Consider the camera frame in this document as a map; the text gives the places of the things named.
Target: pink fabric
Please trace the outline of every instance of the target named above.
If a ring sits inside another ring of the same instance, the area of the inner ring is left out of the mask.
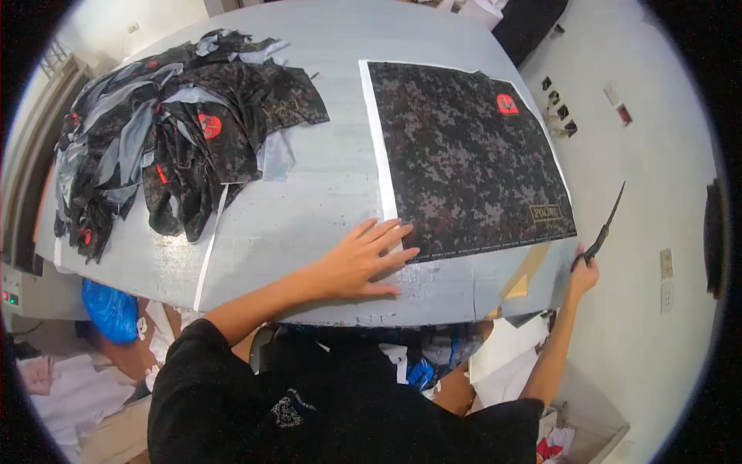
[[[21,372],[26,393],[48,396],[51,390],[51,369],[52,361],[49,356],[18,361],[18,370]]]

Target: black t-shirt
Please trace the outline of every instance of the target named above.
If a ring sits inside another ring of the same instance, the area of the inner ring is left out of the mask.
[[[254,375],[210,321],[188,326],[154,384],[152,463],[535,462],[540,400],[459,417],[397,384],[378,347],[274,340],[261,357]]]

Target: scissors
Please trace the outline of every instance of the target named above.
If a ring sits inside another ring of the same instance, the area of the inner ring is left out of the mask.
[[[618,208],[618,202],[621,201],[621,195],[623,194],[623,188],[625,186],[626,181],[624,180],[623,185],[621,185],[621,192],[618,192],[616,204],[613,205],[613,211],[611,211],[611,215],[610,217],[608,217],[608,222],[605,223],[605,225],[600,229],[598,239],[595,240],[595,243],[590,245],[590,248],[588,248],[584,253],[580,253],[577,255],[577,257],[574,259],[574,262],[572,263],[572,267],[569,269],[569,272],[574,271],[574,267],[577,265],[577,263],[580,262],[581,259],[585,259],[585,263],[587,264],[598,253],[598,251],[600,251],[600,247],[603,246],[605,238],[608,237],[608,228],[611,226],[611,221],[613,221],[613,215],[616,214],[616,208]]]

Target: person's right hand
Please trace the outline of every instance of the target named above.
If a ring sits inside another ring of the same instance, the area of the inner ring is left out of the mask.
[[[386,269],[401,266],[420,253],[420,249],[409,248],[380,257],[381,252],[399,242],[413,227],[400,225],[399,219],[377,222],[376,219],[366,220],[324,258],[297,272],[304,277],[311,299],[399,295],[399,288],[372,284],[369,279]]]
[[[578,256],[584,251],[585,247],[582,244],[579,244],[577,245],[577,251],[574,255]],[[586,263],[585,260],[581,258],[574,267],[574,271],[572,271],[567,289],[572,296],[582,298],[582,295],[584,295],[585,292],[590,290],[592,287],[595,287],[599,278],[600,271],[598,270],[598,263],[595,261],[595,258],[592,258],[589,263]]]

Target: cutting table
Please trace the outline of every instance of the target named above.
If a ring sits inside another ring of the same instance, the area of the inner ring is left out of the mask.
[[[291,42],[287,65],[304,68],[319,90],[331,122],[289,130],[297,163],[285,182],[250,183],[225,210],[203,286],[200,309],[209,311],[319,259],[356,224],[381,217],[378,175],[359,59],[430,63],[511,81],[533,111],[536,105],[518,71],[481,24],[430,7],[396,1],[285,0],[243,8],[193,24],[132,56],[154,55],[218,28]],[[55,261],[56,203],[46,195],[36,252]],[[62,267],[108,286],[178,307],[192,308],[211,219],[198,242],[165,237],[148,225],[144,195],[126,221],[117,220],[99,264],[65,241]],[[410,326],[474,321],[502,304],[511,316],[555,307],[568,277],[575,238],[539,249],[539,263],[517,282],[518,298],[503,289],[533,246],[412,264],[386,279],[398,298],[324,301],[297,308],[299,324]]]

